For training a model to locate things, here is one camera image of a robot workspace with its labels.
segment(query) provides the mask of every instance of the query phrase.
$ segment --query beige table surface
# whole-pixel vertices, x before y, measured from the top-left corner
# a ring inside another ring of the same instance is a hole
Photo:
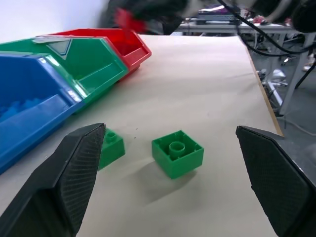
[[[245,47],[235,37],[142,38],[153,55],[141,69],[0,176],[0,214],[63,136],[104,122],[126,155],[98,173],[78,237],[275,237],[235,136],[238,125],[279,132]],[[170,180],[151,141],[180,129],[204,161]]]

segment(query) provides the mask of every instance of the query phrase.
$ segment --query green lego brick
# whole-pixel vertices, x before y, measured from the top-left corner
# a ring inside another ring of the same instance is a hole
[[[23,39],[2,43],[0,50],[48,54],[45,60],[81,95],[86,104],[94,102],[128,73],[127,66],[100,38]]]
[[[123,139],[110,129],[106,129],[99,162],[99,170],[125,155]]]
[[[204,148],[183,131],[152,142],[153,157],[165,173],[176,179],[202,165]]]

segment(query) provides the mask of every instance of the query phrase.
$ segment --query lego brick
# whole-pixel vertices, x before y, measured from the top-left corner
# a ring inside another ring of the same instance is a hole
[[[103,139],[99,170],[105,168],[123,155],[125,155],[123,139],[107,128]]]
[[[183,131],[152,141],[153,157],[164,172],[176,179],[202,165],[204,148]]]

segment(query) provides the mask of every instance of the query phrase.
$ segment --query red storage bin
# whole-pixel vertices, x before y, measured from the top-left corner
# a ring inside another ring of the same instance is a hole
[[[88,28],[59,32],[50,35],[104,38],[128,67],[129,73],[127,76],[136,71],[140,67],[140,64],[152,55],[152,52],[134,31]]]

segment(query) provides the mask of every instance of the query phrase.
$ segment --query red object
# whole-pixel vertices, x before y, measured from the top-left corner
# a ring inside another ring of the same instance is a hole
[[[261,23],[265,20],[265,18],[263,16],[256,16],[255,18],[253,18],[252,23],[256,24],[256,23]]]
[[[136,20],[132,13],[119,8],[115,17],[115,22],[124,30],[143,33],[146,30],[146,23],[141,20]]]
[[[152,52],[134,31],[123,29],[76,29],[50,35],[103,38],[129,69],[129,75],[148,59]]]

